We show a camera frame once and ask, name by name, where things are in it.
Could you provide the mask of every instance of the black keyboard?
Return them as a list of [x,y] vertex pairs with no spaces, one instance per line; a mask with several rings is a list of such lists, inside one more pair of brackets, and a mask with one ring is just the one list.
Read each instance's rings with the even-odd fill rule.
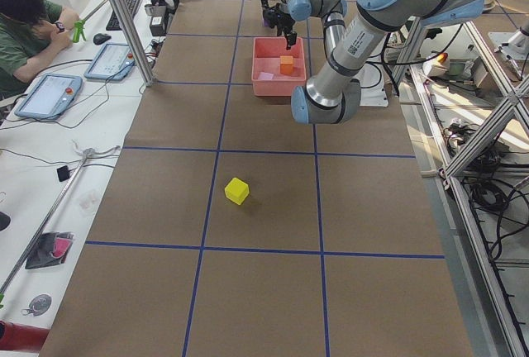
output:
[[[129,13],[132,17],[138,12],[140,8],[141,0],[125,0],[126,8],[129,9]],[[110,20],[108,20],[107,31],[120,31],[119,21],[117,20],[116,13],[112,12]]]

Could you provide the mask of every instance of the person's hand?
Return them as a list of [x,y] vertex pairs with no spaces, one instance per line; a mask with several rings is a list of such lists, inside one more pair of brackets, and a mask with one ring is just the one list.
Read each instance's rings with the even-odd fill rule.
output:
[[52,45],[57,45],[61,50],[67,49],[72,45],[72,40],[69,38],[69,32],[59,32],[57,27],[50,33],[50,40]]
[[57,32],[59,29],[55,24],[52,24],[46,20],[41,20],[38,24],[31,28],[33,35],[38,39],[51,40],[51,34]]

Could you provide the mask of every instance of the pink bin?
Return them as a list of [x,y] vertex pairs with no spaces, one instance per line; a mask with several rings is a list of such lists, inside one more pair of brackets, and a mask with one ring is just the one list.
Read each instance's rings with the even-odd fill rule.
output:
[[[290,75],[279,72],[279,57],[291,55],[294,71]],[[284,37],[254,38],[254,57],[251,67],[251,82],[257,96],[290,96],[296,86],[307,80],[303,39],[298,38],[292,49],[287,50]]]

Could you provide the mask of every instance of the green object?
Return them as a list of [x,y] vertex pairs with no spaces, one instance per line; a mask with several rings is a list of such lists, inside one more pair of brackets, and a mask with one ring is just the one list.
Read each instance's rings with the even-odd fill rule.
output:
[[[55,22],[59,19],[62,6],[44,1],[47,21]],[[14,21],[0,15],[0,95],[9,98],[24,93],[28,83],[23,83],[13,76],[13,73],[24,66],[27,60],[39,54],[50,42],[37,39],[31,31],[31,26],[23,22]]]
[[86,22],[86,19],[79,20],[74,23],[74,37],[72,38],[73,43],[79,43],[79,37],[83,37],[83,40],[86,41],[86,37],[84,35],[84,23]]

